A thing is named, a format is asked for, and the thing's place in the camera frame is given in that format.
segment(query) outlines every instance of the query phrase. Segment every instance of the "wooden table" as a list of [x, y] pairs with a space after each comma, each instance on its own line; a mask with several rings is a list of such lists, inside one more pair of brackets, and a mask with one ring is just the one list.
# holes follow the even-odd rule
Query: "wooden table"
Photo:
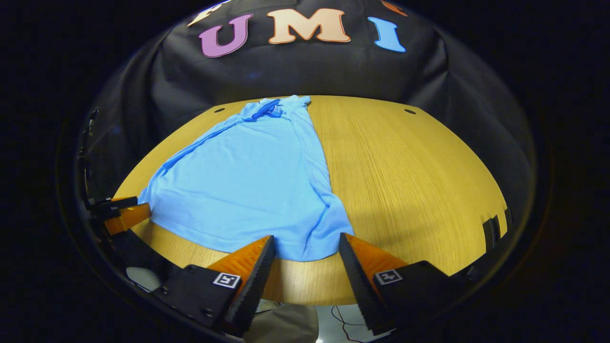
[[[506, 233], [500, 188], [472, 150], [436, 119], [387, 101], [311, 98], [308, 111], [332, 191], [343, 201], [357, 237], [406, 262], [428, 260], [451, 275], [485, 253], [483, 222], [497, 215], [501, 234]], [[115, 197], [139, 195], [175, 152], [258, 100], [218, 105], [183, 125], [140, 161]], [[149, 220], [132, 229], [181, 267], [205, 267], [227, 255]], [[338, 253], [313, 262], [276, 259], [263, 298], [310, 305], [356, 302]]]

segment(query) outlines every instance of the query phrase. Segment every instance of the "black backdrop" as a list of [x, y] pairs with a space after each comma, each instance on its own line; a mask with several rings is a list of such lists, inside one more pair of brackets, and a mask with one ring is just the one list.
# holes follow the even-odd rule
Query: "black backdrop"
[[[556, 170], [539, 240], [504, 285], [481, 294], [433, 341], [601, 341], [607, 322], [601, 262], [608, 208], [602, 170], [607, 81], [607, 3], [506, 1], [456, 5], [412, 2], [497, 70], [527, 113], [547, 128]], [[61, 118], [81, 116], [93, 95], [137, 47], [200, 2], [107, 1], [3, 3], [9, 81], [3, 99], [8, 163], [4, 282], [7, 337], [16, 341], [183, 341], [131, 308], [81, 259], [63, 229], [54, 198]]]
[[[351, 41], [298, 38], [269, 44], [274, 27], [267, 13], [284, 8], [306, 17], [320, 8], [343, 10]], [[513, 220], [520, 223], [535, 172], [534, 144], [523, 110], [476, 55], [442, 28], [405, 10], [408, 17], [378, 0], [232, 0], [193, 26], [187, 23], [196, 12], [179, 20], [125, 62], [92, 102], [91, 110], [97, 107], [99, 114], [87, 148], [90, 197], [111, 197], [152, 148], [212, 106], [291, 94], [359, 96], [417, 106], [441, 121], [485, 163]], [[245, 44], [226, 56], [203, 56], [198, 35], [246, 13], [253, 17]], [[377, 31], [368, 16], [396, 23], [407, 51], [377, 47]], [[232, 38], [232, 29], [218, 33], [219, 44]]]

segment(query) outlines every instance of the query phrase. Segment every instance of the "black cable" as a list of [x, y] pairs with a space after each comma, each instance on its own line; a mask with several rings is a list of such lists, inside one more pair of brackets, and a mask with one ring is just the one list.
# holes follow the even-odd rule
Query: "black cable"
[[345, 330], [345, 324], [347, 324], [344, 320], [343, 320], [343, 316], [341, 316], [341, 311], [339, 310], [339, 307], [337, 305], [335, 305], [334, 307], [337, 308], [337, 312], [339, 313], [339, 317], [341, 317], [341, 322], [343, 322], [343, 332], [345, 333], [345, 337], [347, 338], [348, 341], [350, 342], [356, 342], [356, 343], [364, 343], [362, 341], [357, 341], [355, 339], [351, 339], [349, 334], [347, 333], [347, 331]]
[[354, 325], [355, 327], [366, 325], [366, 324], [352, 324], [352, 323], [346, 323], [346, 322], [342, 321], [341, 319], [339, 319], [339, 317], [335, 316], [334, 312], [332, 311], [332, 310], [333, 310], [335, 307], [337, 308], [337, 311], [339, 310], [339, 308], [337, 307], [337, 305], [335, 305], [335, 306], [333, 306], [333, 307], [331, 308], [331, 314], [332, 314], [332, 316], [333, 316], [333, 317], [335, 317], [335, 319], [337, 319], [339, 322], [342, 322], [342, 323], [347, 324], [347, 325]]
[[272, 308], [272, 309], [266, 309], [266, 310], [261, 311], [261, 312], [255, 312], [254, 314], [265, 313], [265, 312], [269, 312], [269, 311], [273, 311], [273, 310], [274, 310], [274, 308]]

